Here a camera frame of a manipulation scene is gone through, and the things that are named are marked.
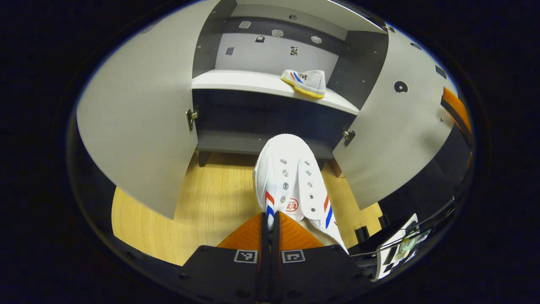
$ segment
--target wooden floor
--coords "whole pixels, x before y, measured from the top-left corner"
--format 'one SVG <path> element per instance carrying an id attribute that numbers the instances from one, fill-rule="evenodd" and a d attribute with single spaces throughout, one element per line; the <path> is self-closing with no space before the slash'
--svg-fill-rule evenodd
<path id="1" fill-rule="evenodd" d="M 251 178 L 256 155 L 212 153 L 202 168 L 198 159 L 195 152 L 182 183 L 174 220 L 117 188 L 112 204 L 114 235 L 145 254 L 183 265 L 197 247 L 216 246 L 261 212 Z M 346 178 L 337 178 L 330 166 L 324 167 L 322 176 L 347 247 L 357 244 L 355 229 L 367 226 L 370 235 L 381 229 L 378 218 L 382 213 L 377 203 L 360 211 Z M 314 235 L 327 243 L 322 240 L 324 235 Z"/>

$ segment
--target white sneaker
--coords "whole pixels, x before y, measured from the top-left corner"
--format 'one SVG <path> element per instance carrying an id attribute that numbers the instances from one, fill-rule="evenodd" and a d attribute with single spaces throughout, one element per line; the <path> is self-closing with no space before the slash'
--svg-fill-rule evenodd
<path id="1" fill-rule="evenodd" d="M 305 217 L 347 252 L 315 156 L 301 138 L 291 134 L 271 138 L 257 159 L 253 179 L 269 230 L 278 211 L 297 222 Z"/>
<path id="2" fill-rule="evenodd" d="M 311 70 L 297 72 L 285 70 L 281 75 L 281 80 L 294 86 L 294 89 L 302 94 L 313 98 L 324 98 L 326 92 L 325 72 L 321 70 Z"/>

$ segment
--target gray shelf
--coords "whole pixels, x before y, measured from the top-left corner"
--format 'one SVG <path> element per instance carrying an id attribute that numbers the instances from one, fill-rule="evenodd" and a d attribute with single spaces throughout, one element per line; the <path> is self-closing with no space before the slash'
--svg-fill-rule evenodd
<path id="1" fill-rule="evenodd" d="M 274 137 L 269 134 L 244 133 L 233 131 L 198 130 L 199 143 L 197 150 L 207 152 L 223 152 L 258 155 L 266 142 Z M 316 159 L 331 160 L 332 150 L 327 144 L 304 139 Z"/>

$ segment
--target yellow rubber sole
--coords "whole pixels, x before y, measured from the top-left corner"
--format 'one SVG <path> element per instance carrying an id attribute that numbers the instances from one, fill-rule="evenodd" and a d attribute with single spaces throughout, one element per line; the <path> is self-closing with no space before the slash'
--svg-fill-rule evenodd
<path id="1" fill-rule="evenodd" d="M 315 94 L 313 92 L 310 92 L 310 91 L 306 91 L 302 88 L 299 88 L 296 86 L 296 83 L 294 83 L 293 81 L 290 81 L 286 78 L 284 78 L 283 76 L 281 77 L 281 80 L 285 81 L 286 83 L 292 85 L 294 87 L 294 90 L 297 91 L 298 93 L 302 93 L 304 95 L 307 95 L 309 97 L 313 97 L 313 98 L 317 98 L 317 99 L 321 99 L 321 98 L 324 98 L 325 96 L 324 95 L 320 95 L 320 94 Z"/>

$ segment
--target door hinge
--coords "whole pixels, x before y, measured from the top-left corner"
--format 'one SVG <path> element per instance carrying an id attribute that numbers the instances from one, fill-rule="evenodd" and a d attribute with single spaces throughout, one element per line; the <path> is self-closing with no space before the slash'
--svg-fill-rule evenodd
<path id="1" fill-rule="evenodd" d="M 195 112 L 191 112 L 191 109 L 189 109 L 186 112 L 186 118 L 187 118 L 187 127 L 189 128 L 190 132 L 193 130 L 193 121 L 196 120 L 199 117 L 199 107 L 195 108 Z"/>
<path id="2" fill-rule="evenodd" d="M 351 141 L 353 141 L 354 136 L 356 136 L 355 131 L 347 132 L 343 131 L 343 136 L 345 136 L 345 146 L 348 146 Z"/>

